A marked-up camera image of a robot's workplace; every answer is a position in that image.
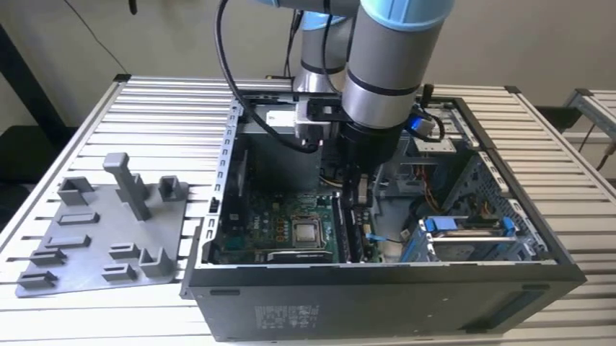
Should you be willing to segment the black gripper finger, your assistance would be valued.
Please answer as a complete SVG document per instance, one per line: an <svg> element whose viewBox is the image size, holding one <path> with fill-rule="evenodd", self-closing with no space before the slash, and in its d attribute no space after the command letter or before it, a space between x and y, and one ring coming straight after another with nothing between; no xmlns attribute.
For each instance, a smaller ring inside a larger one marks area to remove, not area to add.
<svg viewBox="0 0 616 346"><path fill-rule="evenodd" d="M361 174L357 182L355 204L364 207L371 206L372 200L371 175Z"/></svg>

